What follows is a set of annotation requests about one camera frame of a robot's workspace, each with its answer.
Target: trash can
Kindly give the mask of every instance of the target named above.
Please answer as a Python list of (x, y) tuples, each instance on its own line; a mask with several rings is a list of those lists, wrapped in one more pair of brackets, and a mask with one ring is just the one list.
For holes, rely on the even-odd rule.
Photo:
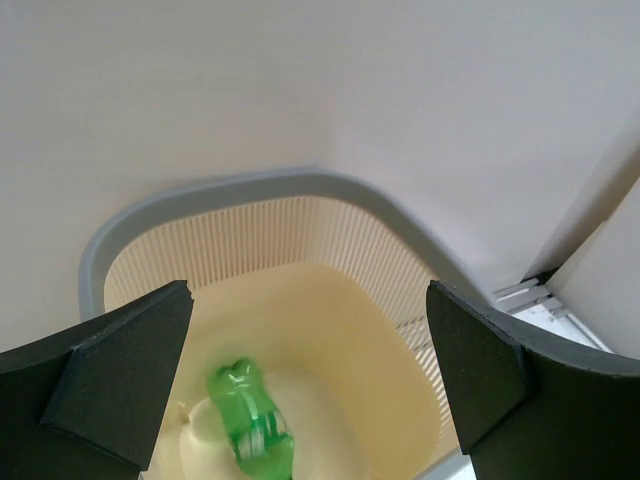
[(193, 292), (145, 480), (237, 478), (205, 379), (244, 356), (262, 366), (296, 438), (294, 478), (410, 480), (458, 448), (426, 321), (436, 278), (489, 301), (383, 193), (293, 169), (126, 209), (86, 248), (79, 299), (89, 319), (175, 279)]

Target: plastic bottle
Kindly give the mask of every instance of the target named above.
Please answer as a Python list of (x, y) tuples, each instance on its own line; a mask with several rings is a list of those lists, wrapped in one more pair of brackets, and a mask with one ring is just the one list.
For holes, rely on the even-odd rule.
[(293, 437), (249, 359), (218, 369), (207, 381), (240, 470), (252, 480), (293, 480)]

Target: laundry basket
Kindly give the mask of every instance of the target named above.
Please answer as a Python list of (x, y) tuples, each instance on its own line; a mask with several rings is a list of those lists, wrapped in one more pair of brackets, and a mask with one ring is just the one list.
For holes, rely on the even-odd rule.
[[(383, 194), (295, 169), (133, 205), (85, 250), (79, 299), (86, 320), (174, 279), (193, 292), (145, 480), (200, 480), (213, 469), (221, 473), (208, 478), (237, 478), (223, 435), (209, 428), (219, 419), (204, 378), (239, 356), (259, 361), (291, 421), (294, 478), (410, 480), (457, 447), (426, 322), (434, 278), (487, 301), (451, 252)], [(327, 470), (330, 458), (346, 463)]]

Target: bin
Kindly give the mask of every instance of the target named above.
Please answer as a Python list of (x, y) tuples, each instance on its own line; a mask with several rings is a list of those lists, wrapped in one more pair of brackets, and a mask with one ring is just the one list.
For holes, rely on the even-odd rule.
[(318, 169), (212, 180), (104, 225), (83, 319), (174, 279), (195, 300), (145, 480), (236, 479), (211, 369), (255, 358), (296, 438), (294, 478), (410, 480), (457, 449), (426, 321), (439, 278), (487, 301), (448, 249), (376, 189)]

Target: plastic bin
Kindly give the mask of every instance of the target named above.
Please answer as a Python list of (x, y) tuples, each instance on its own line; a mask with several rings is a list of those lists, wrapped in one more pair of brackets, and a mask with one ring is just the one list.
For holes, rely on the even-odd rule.
[(193, 291), (145, 480), (242, 478), (205, 378), (247, 355), (266, 371), (296, 438), (296, 480), (410, 480), (457, 446), (426, 322), (436, 277), (488, 298), (383, 194), (296, 169), (130, 207), (87, 247), (79, 298), (87, 319), (174, 279)]

